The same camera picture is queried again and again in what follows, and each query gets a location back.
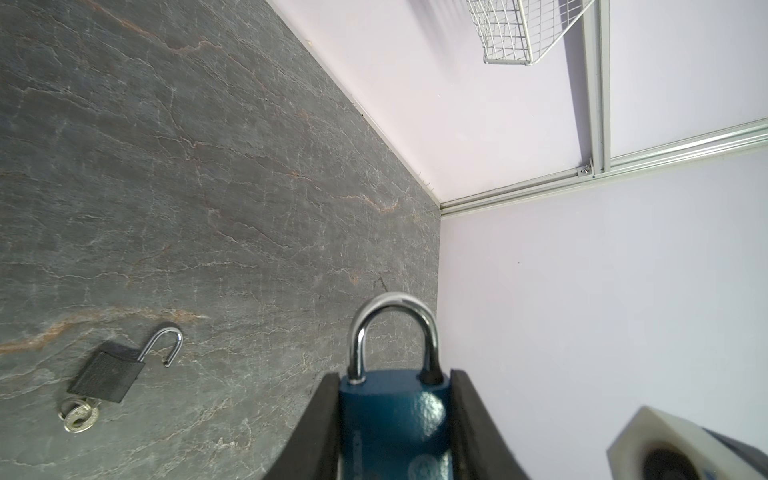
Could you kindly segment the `silver key with ring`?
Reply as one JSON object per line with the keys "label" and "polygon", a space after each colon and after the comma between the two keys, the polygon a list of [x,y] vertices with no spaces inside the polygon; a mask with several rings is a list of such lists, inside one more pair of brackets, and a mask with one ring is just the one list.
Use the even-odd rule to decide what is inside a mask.
{"label": "silver key with ring", "polygon": [[89,397],[68,397],[58,406],[58,417],[64,430],[78,434],[89,430],[100,417],[101,401]]}

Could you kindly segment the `aluminium frame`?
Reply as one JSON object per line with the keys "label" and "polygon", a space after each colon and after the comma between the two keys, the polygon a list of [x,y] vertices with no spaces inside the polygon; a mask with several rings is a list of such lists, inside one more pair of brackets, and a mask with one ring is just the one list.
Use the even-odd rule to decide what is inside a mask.
{"label": "aluminium frame", "polygon": [[608,180],[767,147],[767,120],[759,119],[612,157],[610,127],[610,3],[584,1],[583,23],[590,159],[531,180],[442,202],[443,219],[598,185]]}

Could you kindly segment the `blue padlock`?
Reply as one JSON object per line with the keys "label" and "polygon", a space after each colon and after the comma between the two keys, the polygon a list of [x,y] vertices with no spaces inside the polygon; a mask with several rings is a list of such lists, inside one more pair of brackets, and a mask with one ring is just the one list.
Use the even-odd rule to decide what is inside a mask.
{"label": "blue padlock", "polygon": [[[419,325],[423,366],[416,370],[365,367],[372,321],[398,311]],[[439,362],[433,313],[417,298],[387,292],[367,301],[349,329],[349,365],[339,387],[343,479],[451,479],[450,378]]]}

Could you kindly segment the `black padlock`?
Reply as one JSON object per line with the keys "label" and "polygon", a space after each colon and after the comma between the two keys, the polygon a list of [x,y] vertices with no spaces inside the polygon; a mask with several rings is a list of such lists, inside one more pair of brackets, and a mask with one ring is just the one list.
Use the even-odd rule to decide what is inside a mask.
{"label": "black padlock", "polygon": [[87,399],[121,403],[144,369],[146,357],[160,338],[168,334],[175,336],[175,343],[163,366],[170,367],[184,344],[184,334],[176,325],[158,329],[141,350],[119,344],[109,347],[105,342],[86,362],[67,392]]}

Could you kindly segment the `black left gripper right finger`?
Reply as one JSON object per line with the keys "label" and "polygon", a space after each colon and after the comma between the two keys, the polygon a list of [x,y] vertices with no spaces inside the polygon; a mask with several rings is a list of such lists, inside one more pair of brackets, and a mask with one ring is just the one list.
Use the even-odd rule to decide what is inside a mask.
{"label": "black left gripper right finger", "polygon": [[449,425],[454,479],[529,479],[463,370],[450,373]]}

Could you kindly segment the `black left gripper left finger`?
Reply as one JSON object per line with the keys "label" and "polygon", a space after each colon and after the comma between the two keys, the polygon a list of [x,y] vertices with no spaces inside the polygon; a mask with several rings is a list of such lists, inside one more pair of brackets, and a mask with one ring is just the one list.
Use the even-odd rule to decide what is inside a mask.
{"label": "black left gripper left finger", "polygon": [[340,377],[323,376],[282,452],[264,479],[337,479]]}

